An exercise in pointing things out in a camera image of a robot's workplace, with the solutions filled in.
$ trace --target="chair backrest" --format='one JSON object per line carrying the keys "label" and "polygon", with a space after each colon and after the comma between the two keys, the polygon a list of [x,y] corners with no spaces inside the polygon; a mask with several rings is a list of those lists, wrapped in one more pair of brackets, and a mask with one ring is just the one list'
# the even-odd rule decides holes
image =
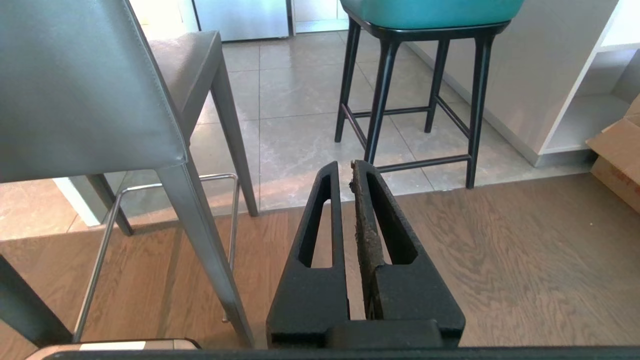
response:
{"label": "chair backrest", "polygon": [[186,160],[128,0],[0,1],[0,183]]}

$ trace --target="stainless steel refrigerator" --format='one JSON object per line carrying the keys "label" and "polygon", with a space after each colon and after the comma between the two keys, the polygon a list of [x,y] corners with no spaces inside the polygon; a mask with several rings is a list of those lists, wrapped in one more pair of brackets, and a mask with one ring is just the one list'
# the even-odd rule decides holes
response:
{"label": "stainless steel refrigerator", "polygon": [[287,0],[193,0],[200,29],[222,41],[289,36]]}

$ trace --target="wooden floor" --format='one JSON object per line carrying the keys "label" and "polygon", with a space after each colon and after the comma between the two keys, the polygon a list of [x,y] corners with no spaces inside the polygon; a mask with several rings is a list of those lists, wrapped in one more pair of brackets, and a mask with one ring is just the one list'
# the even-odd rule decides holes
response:
{"label": "wooden floor", "polygon": [[[640,216],[589,174],[399,197],[467,317],[461,346],[640,344]],[[302,209],[241,216],[235,277],[257,343]],[[343,205],[351,314],[363,318],[353,203]],[[222,236],[229,219],[218,219]],[[314,266],[330,265],[323,217]],[[100,232],[0,243],[72,328]],[[238,347],[176,223],[115,234],[83,340]],[[0,358],[34,350],[0,323]]]}

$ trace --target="floor tile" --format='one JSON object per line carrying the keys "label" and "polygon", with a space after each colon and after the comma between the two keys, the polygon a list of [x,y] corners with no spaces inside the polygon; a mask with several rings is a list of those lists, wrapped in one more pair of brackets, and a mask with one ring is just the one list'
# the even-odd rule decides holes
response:
{"label": "floor tile", "polygon": [[93,227],[88,227],[80,217],[76,217],[74,219],[74,221],[71,223],[71,226],[69,226],[69,228],[67,229],[68,233],[73,233],[76,231],[87,231],[90,229],[98,229],[99,227],[97,226],[93,226]]}
{"label": "floor tile", "polygon": [[[452,104],[451,108],[468,123],[470,106]],[[423,113],[391,116],[411,152],[418,160],[466,154],[467,138],[439,108],[433,129],[425,134]],[[461,188],[465,185],[466,163],[422,168],[435,190]],[[589,165],[565,165],[534,168],[487,121],[483,122],[476,170],[476,185],[505,183],[587,172]]]}
{"label": "floor tile", "polygon": [[168,21],[163,24],[140,24],[147,40],[163,40],[180,37],[187,31],[183,22]]}
{"label": "floor tile", "polygon": [[[369,80],[376,86],[378,62],[359,63],[358,66]],[[397,60],[391,76],[391,88],[387,99],[387,108],[405,108],[409,106],[426,106],[429,102],[433,71],[417,56],[405,60]],[[448,103],[464,102],[449,85],[442,83],[440,96]]]}
{"label": "floor tile", "polygon": [[260,69],[260,42],[227,42],[222,52],[228,72]]}
{"label": "floor tile", "polygon": [[[341,143],[333,142],[336,114],[287,117],[260,121],[261,210],[303,206],[317,171],[337,160],[340,197],[353,200],[349,182],[351,160],[362,159],[364,150],[347,124]],[[360,125],[367,129],[367,121]],[[413,161],[396,127],[386,118],[376,155],[376,165]],[[383,174],[394,195],[432,190],[419,169]]]}
{"label": "floor tile", "polygon": [[[257,121],[240,123],[244,148],[249,162],[256,199],[259,199],[259,147]],[[200,175],[236,172],[231,161],[222,128],[219,124],[197,125],[191,136],[191,154]],[[123,187],[159,182],[153,170],[131,171],[125,176]],[[214,216],[231,212],[233,186],[231,180],[215,180],[203,183]],[[169,200],[162,189],[129,193],[122,199],[122,208],[132,224],[159,222],[175,218]],[[246,212],[243,194],[240,194],[239,210]]]}
{"label": "floor tile", "polygon": [[[238,120],[257,120],[259,117],[259,85],[260,74],[257,71],[237,71],[229,73],[231,91],[234,94]],[[216,106],[211,94],[202,107],[198,124],[210,124],[220,122]]]}
{"label": "floor tile", "polygon": [[260,69],[342,64],[344,51],[337,33],[265,41],[260,45]]}
{"label": "floor tile", "polygon": [[[260,118],[335,112],[340,97],[342,65],[293,67],[260,71]],[[349,105],[353,111],[371,108],[373,90],[354,71]]]}
{"label": "floor tile", "polygon": [[0,184],[0,241],[64,233],[76,215],[51,179]]}
{"label": "floor tile", "polygon": [[[347,42],[347,31],[338,32],[342,41]],[[418,57],[413,50],[411,50],[406,44],[401,44],[398,52],[396,53],[397,60],[416,58]],[[380,40],[373,37],[368,32],[361,30],[360,39],[358,40],[358,52],[356,55],[356,62],[368,62],[378,61],[380,59]]]}

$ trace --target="metal footrest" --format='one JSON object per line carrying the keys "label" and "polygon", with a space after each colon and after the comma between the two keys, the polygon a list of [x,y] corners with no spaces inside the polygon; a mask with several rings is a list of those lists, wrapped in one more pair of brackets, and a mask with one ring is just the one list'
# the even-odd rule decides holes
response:
{"label": "metal footrest", "polygon": [[[462,121],[459,116],[453,111],[453,109],[439,96],[436,95],[436,103],[439,105],[445,114],[453,121],[454,124],[460,129],[460,131],[467,138],[470,136],[469,127]],[[344,113],[344,116],[347,118],[353,131],[356,133],[356,137],[358,141],[360,141],[360,145],[362,145],[363,149],[367,147],[367,137],[362,131],[360,124],[356,121],[357,118],[360,117],[370,117],[371,111],[361,111],[358,113],[354,113],[351,111],[351,108],[347,104],[340,104],[340,109]],[[421,113],[425,111],[431,111],[429,106],[415,106],[412,108],[401,108],[401,109],[389,109],[385,110],[385,115],[395,115],[395,114],[409,114],[409,113]],[[463,154],[463,155],[454,155],[454,156],[445,156],[443,158],[435,158],[435,159],[427,159],[427,160],[418,160],[418,161],[409,161],[407,163],[398,163],[391,165],[384,165],[377,167],[380,172],[392,172],[392,171],[400,171],[400,170],[409,170],[412,168],[420,168],[420,167],[430,167],[435,165],[442,165],[448,163],[457,163],[460,161],[469,161],[471,160],[471,155]]]}
{"label": "metal footrest", "polygon": [[[238,178],[233,173],[224,173],[224,174],[212,174],[212,175],[203,175],[200,176],[200,181],[211,181],[211,180],[222,180],[222,179],[233,179],[234,181],[234,191],[233,191],[233,201],[231,203],[231,231],[229,235],[229,267],[231,271],[234,269],[234,258],[236,254],[236,234],[237,234],[237,216],[238,216],[238,199],[240,194],[240,183],[238,182]],[[102,264],[104,262],[104,256],[107,252],[107,247],[109,246],[109,239],[111,237],[111,232],[113,231],[113,225],[116,220],[116,215],[118,210],[120,209],[120,203],[122,201],[122,197],[126,193],[137,192],[140,190],[149,190],[155,188],[163,187],[162,184],[148,184],[148,185],[140,185],[140,186],[131,186],[128,188],[124,188],[118,192],[116,196],[116,200],[113,203],[113,206],[109,210],[107,214],[107,223],[106,228],[104,230],[104,236],[102,237],[102,242],[100,243],[100,250],[98,251],[98,256],[95,260],[95,264],[93,266],[93,271],[91,274],[91,280],[86,290],[86,294],[84,296],[82,310],[80,311],[80,315],[78,316],[78,320],[76,323],[76,328],[74,329],[73,334],[73,342],[80,342],[82,338],[82,334],[84,331],[84,326],[86,324],[87,316],[89,315],[89,309],[91,308],[91,303],[93,301],[93,295],[95,293],[95,288],[98,284],[98,278],[100,277],[100,271],[102,270]],[[227,314],[225,313],[222,319],[223,322],[227,321]]]}

